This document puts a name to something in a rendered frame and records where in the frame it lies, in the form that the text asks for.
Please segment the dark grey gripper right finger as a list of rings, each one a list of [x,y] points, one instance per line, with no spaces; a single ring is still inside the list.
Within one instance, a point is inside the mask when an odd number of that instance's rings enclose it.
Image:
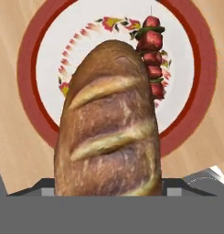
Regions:
[[[163,195],[167,197],[204,196],[214,194],[191,187],[181,178],[164,178],[162,181]]]

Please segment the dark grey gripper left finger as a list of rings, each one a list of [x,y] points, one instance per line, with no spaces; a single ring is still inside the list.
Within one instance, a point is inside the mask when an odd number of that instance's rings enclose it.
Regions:
[[[17,191],[9,196],[11,197],[53,197],[55,189],[55,180],[53,178],[42,178],[32,187]]]

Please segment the brown baguette bread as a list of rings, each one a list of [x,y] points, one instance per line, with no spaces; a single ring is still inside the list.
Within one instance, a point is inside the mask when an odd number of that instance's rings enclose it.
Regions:
[[[107,40],[72,74],[54,154],[58,196],[159,196],[160,141],[146,69]]]

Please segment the red meat kebab skewer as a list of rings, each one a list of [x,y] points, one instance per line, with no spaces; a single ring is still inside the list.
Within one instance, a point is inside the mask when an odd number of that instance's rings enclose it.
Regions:
[[[136,50],[145,64],[151,92],[158,100],[165,97],[164,85],[162,84],[164,80],[161,69],[162,55],[160,53],[163,47],[164,32],[165,29],[161,26],[160,19],[150,15],[144,20],[142,28],[135,36],[138,40]]]

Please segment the shiny grey metal object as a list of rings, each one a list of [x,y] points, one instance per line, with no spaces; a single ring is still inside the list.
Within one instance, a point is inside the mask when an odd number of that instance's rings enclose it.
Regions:
[[[184,181],[197,191],[218,197],[224,196],[224,174],[216,165],[188,175]]]

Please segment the white plate with red rim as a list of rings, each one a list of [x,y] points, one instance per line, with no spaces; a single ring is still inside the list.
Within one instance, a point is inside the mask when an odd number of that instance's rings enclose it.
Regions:
[[[71,74],[100,42],[131,45],[148,15],[165,28],[165,97],[156,106],[161,153],[180,146],[199,126],[211,103],[217,56],[208,24],[192,0],[47,0],[31,20],[18,54],[19,94],[29,120],[49,144]]]

